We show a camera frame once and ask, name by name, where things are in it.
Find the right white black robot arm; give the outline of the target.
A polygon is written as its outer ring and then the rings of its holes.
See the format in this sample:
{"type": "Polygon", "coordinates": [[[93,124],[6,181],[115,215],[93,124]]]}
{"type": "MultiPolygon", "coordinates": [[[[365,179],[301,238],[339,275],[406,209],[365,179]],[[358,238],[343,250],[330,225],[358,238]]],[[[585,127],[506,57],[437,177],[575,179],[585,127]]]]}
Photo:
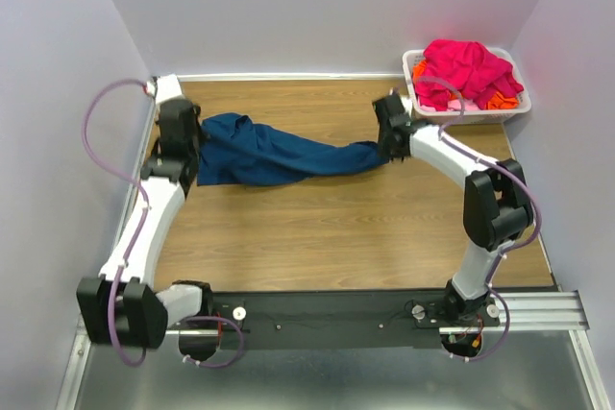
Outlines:
{"type": "Polygon", "coordinates": [[[469,243],[459,270],[447,282],[438,313],[453,325],[464,325],[487,305],[490,284],[505,254],[537,222],[523,168],[513,159],[485,157],[440,126],[412,118],[395,92],[372,107],[381,157],[422,160],[463,192],[462,224],[469,243]]]}

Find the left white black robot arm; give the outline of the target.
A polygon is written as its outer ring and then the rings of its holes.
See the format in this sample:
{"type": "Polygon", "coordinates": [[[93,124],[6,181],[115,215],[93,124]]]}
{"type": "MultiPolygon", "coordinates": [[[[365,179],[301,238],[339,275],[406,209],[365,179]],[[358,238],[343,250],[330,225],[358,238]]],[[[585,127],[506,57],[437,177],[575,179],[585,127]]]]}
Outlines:
{"type": "Polygon", "coordinates": [[[208,284],[180,281],[160,292],[153,289],[165,238],[198,173],[205,139],[199,114],[184,96],[160,104],[160,136],[141,167],[129,221],[98,276],[82,278],[77,288],[94,344],[154,350],[175,323],[201,328],[212,319],[208,284]]]}

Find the blue t-shirt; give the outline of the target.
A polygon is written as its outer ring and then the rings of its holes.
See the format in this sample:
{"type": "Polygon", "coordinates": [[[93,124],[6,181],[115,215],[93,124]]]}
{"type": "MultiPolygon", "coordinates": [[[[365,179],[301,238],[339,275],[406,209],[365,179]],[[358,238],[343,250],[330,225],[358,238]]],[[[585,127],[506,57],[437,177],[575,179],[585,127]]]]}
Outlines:
{"type": "Polygon", "coordinates": [[[361,174],[384,166],[374,141],[336,147],[255,123],[247,115],[218,114],[201,124],[199,186],[287,185],[315,177],[361,174]]]}

